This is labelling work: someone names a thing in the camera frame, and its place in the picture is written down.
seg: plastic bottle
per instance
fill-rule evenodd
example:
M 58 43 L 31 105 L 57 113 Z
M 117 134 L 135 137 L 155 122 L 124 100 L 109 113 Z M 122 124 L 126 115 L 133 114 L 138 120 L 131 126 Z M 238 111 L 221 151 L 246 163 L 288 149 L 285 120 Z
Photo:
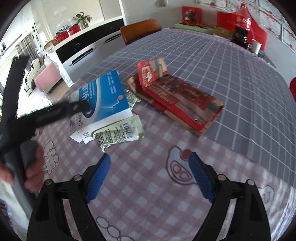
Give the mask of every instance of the plastic bottle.
M 247 9 L 246 4 L 242 3 L 240 10 L 237 11 L 237 19 L 235 24 L 235 32 L 233 35 L 233 43 L 247 48 L 247 38 L 251 27 L 252 17 Z

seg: drawer handle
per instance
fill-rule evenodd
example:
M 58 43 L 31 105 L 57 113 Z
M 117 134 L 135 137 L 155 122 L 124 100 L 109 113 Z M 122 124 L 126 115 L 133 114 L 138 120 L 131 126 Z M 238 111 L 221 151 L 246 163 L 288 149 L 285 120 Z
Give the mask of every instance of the drawer handle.
M 76 59 L 74 59 L 74 60 L 72 61 L 72 63 L 69 65 L 69 67 L 72 66 L 72 65 L 74 65 L 74 64 L 76 64 L 76 63 L 78 63 L 78 62 L 79 62 L 80 60 L 82 60 L 84 57 L 86 57 L 87 55 L 89 55 L 90 53 L 92 53 L 95 49 L 96 49 L 96 48 L 94 48 L 94 49 L 91 48 L 91 49 L 85 51 L 83 54 L 79 55 Z
M 115 40 L 115 39 L 119 38 L 120 36 L 121 36 L 121 34 L 114 35 L 111 38 L 106 39 L 105 42 L 104 42 L 104 44 L 109 43 L 112 40 Z

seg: blue gripper pad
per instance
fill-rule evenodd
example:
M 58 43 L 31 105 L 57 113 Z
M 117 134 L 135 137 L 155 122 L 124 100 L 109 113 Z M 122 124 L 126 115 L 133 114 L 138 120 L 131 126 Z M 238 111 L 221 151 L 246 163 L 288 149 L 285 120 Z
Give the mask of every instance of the blue gripper pad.
M 188 164 L 202 192 L 203 197 L 213 203 L 215 200 L 215 196 L 212 192 L 213 184 L 193 153 L 191 153 L 189 156 Z
M 87 193 L 85 196 L 85 201 L 87 204 L 89 204 L 91 200 L 97 197 L 98 192 L 110 170 L 110 165 L 110 156 L 106 155 L 87 185 Z

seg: white cup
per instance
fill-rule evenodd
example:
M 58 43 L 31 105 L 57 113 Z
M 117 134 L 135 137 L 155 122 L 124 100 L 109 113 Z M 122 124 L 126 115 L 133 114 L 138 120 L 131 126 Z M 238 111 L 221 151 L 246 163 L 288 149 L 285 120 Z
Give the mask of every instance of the white cup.
M 258 54 L 261 46 L 262 46 L 261 43 L 253 39 L 252 52 L 255 54 Z

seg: hand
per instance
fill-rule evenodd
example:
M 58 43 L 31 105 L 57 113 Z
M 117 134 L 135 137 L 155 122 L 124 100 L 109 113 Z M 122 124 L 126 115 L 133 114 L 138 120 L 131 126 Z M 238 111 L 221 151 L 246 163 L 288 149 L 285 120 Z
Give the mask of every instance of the hand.
M 43 148 L 38 146 L 35 153 L 36 160 L 26 171 L 27 180 L 25 181 L 25 188 L 30 192 L 36 192 L 43 186 L 44 177 L 44 158 Z M 11 186 L 14 185 L 14 177 L 10 169 L 4 165 L 0 165 L 0 178 L 8 182 Z

